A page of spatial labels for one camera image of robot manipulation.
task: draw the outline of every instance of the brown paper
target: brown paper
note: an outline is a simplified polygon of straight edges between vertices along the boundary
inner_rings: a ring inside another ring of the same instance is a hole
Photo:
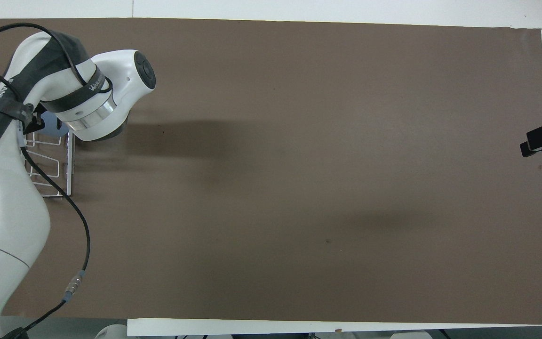
[[[9,21],[0,21],[0,25]],[[56,315],[542,324],[539,30],[36,20],[139,49],[156,90],[77,142],[92,260]],[[0,69],[30,30],[0,37]],[[61,200],[6,307],[38,316],[80,268]]]

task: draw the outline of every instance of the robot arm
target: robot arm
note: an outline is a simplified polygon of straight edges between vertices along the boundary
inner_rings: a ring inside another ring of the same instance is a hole
[[[120,133],[131,107],[155,88],[156,77],[148,60],[134,50],[88,58],[77,38],[60,32],[56,35],[86,84],[77,81],[51,36],[40,32],[28,37],[17,48],[4,76],[17,93],[0,82],[0,110],[8,110],[0,112],[0,137],[4,126],[13,120],[10,110],[19,110],[20,120],[27,124],[39,103],[84,141]]]
[[[47,207],[19,152],[37,105],[56,113],[80,139],[98,140],[120,133],[131,107],[156,83],[138,51],[89,58],[77,38],[53,33],[57,39],[40,32],[22,41],[4,75],[12,88],[0,81],[0,312],[49,233]]]

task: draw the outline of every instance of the wire rack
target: wire rack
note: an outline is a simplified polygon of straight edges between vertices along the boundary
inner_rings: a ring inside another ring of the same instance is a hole
[[[65,188],[67,195],[72,194],[72,173],[74,167],[74,145],[75,137],[73,133],[68,133],[62,137],[50,137],[38,132],[30,133],[24,138],[26,150],[31,157],[43,169],[58,186]],[[39,173],[24,161],[26,172],[32,182],[37,187],[37,191],[44,198],[62,197],[62,195],[49,183],[47,183]]]

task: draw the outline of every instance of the blue object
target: blue object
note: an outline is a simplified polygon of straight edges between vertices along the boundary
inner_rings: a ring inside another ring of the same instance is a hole
[[[41,114],[41,119],[43,119],[43,122],[45,123],[45,128],[40,129],[37,133],[49,135],[51,137],[63,137],[68,134],[68,126],[63,122],[58,122],[58,118],[52,112],[43,112],[43,114]]]

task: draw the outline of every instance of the black cable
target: black cable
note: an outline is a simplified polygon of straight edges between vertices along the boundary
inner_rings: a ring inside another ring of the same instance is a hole
[[[37,324],[39,324],[40,322],[42,322],[43,320],[45,320],[45,318],[49,317],[52,313],[54,313],[55,311],[59,310],[60,307],[64,306],[64,304],[66,303],[66,300],[62,300],[62,302],[60,302],[58,304],[58,306],[50,309],[49,311],[47,311],[47,313],[43,314],[41,316],[41,318],[35,320],[34,322],[32,322],[30,325],[26,326],[24,328],[24,331],[28,331],[30,330],[31,328],[34,328],[35,326],[37,326]]]
[[[28,22],[21,22],[21,23],[17,23],[17,24],[10,24],[10,25],[1,26],[0,27],[0,32],[4,32],[6,30],[10,30],[11,28],[17,28],[17,27],[37,28],[38,30],[41,30],[41,31],[47,33],[49,36],[51,36],[52,39],[54,39],[58,43],[58,45],[60,46],[60,49],[62,50],[62,53],[64,54],[66,60],[68,61],[68,64],[70,65],[71,71],[75,75],[75,78],[77,78],[77,80],[81,83],[81,86],[86,86],[87,82],[81,77],[81,75],[80,75],[80,73],[79,73],[79,71],[77,69],[77,66],[71,60],[71,57],[69,56],[68,51],[66,50],[66,48],[62,44],[62,41],[60,41],[60,39],[56,35],[54,35],[53,32],[51,32],[50,30],[48,30],[47,28],[45,28],[43,26],[40,26],[40,25],[37,25],[37,24],[31,24],[31,23],[28,23]],[[100,92],[105,93],[105,92],[109,92],[110,90],[112,90],[112,82],[110,81],[110,79],[108,79],[108,78],[106,78],[106,79],[108,80],[108,85],[109,86],[105,91],[100,91]],[[0,75],[0,82],[5,84],[7,86],[7,88],[9,88],[9,90],[11,90],[11,92],[13,92],[13,94],[15,95],[17,101],[19,101],[19,102],[23,101],[22,98],[21,98],[20,92],[18,92],[18,90],[14,86],[12,86],[12,84],[8,80],[6,80],[2,75]],[[24,158],[26,159],[26,161],[28,161],[28,163],[50,185],[52,185],[68,201],[68,203],[74,208],[75,212],[77,212],[77,214],[79,215],[79,217],[80,217],[80,219],[81,219],[81,221],[83,223],[83,226],[85,228],[85,236],[86,236],[86,239],[87,239],[87,249],[86,249],[86,253],[85,253],[85,260],[84,260],[83,265],[82,265],[82,274],[84,274],[84,271],[86,270],[86,268],[88,266],[88,263],[89,263],[89,255],[91,253],[91,237],[89,235],[89,226],[88,226],[88,223],[87,223],[84,215],[82,214],[82,212],[78,208],[78,206],[75,204],[75,202],[72,201],[72,199],[66,194],[66,192],[63,189],[61,189],[61,187],[59,187],[58,184],[56,184],[49,176],[47,176],[47,174],[45,174],[45,172],[43,172],[43,170],[35,163],[35,161],[32,160],[32,158],[28,154],[25,146],[21,147],[21,152],[22,152],[22,155],[24,155]],[[47,313],[43,314],[40,318],[38,318],[37,320],[35,320],[34,322],[32,322],[31,324],[26,326],[24,328],[24,332],[34,328],[34,326],[36,326],[37,324],[39,324],[40,322],[45,320],[47,317],[49,317],[55,311],[58,311],[62,306],[64,306],[64,304],[67,303],[68,300],[70,300],[69,299],[70,297],[65,294],[64,299],[56,307],[50,309],[49,311],[47,311]]]
[[[447,334],[447,331],[445,330],[439,330],[440,333],[443,333],[443,335],[445,336],[446,339],[451,339],[451,337]]]
[[[41,31],[49,34],[49,36],[51,36],[58,43],[58,45],[60,45],[60,49],[62,50],[62,53],[64,54],[66,60],[68,61],[68,64],[71,67],[72,73],[75,75],[75,78],[77,78],[77,80],[81,83],[81,86],[85,86],[87,84],[87,82],[79,74],[79,71],[77,69],[77,65],[75,65],[74,62],[72,62],[71,56],[69,56],[68,51],[66,51],[66,48],[62,44],[62,41],[60,41],[60,39],[56,35],[54,35],[53,32],[51,32],[50,30],[48,30],[47,28],[45,28],[45,27],[43,27],[41,25],[32,24],[30,22],[19,22],[17,24],[9,24],[9,25],[5,25],[5,26],[1,26],[0,27],[0,32],[4,32],[6,30],[11,30],[11,28],[17,28],[17,27],[37,28],[37,30],[41,30]],[[20,92],[18,92],[18,90],[16,88],[14,88],[12,86],[12,84],[9,83],[9,81],[7,81],[6,79],[4,79],[4,77],[2,77],[1,75],[0,75],[0,81],[2,83],[4,83],[7,86],[7,88],[9,88],[9,90],[11,90],[14,93],[17,101],[22,101]]]
[[[86,270],[87,268],[87,265],[89,263],[89,255],[91,253],[91,237],[89,235],[89,225],[87,224],[87,221],[84,217],[84,215],[82,214],[81,210],[78,208],[78,206],[75,204],[74,201],[72,201],[72,198],[69,197],[66,192],[61,189],[61,187],[58,186],[58,184],[56,184],[53,180],[51,180],[51,178],[49,176],[47,176],[47,174],[45,174],[45,172],[43,172],[43,170],[37,166],[37,164],[35,163],[35,161],[32,160],[32,158],[30,157],[30,155],[28,154],[27,150],[26,150],[26,147],[21,147],[20,148],[21,152],[22,152],[22,155],[24,156],[24,158],[26,159],[26,161],[28,161],[28,163],[50,184],[52,185],[64,198],[66,198],[66,201],[68,201],[69,204],[71,204],[72,208],[74,208],[74,210],[77,212],[77,214],[79,215],[79,217],[81,218],[81,221],[83,223],[83,227],[85,228],[85,237],[87,238],[87,250],[86,250],[86,253],[85,253],[85,261],[83,262],[83,266],[82,266],[82,270]]]

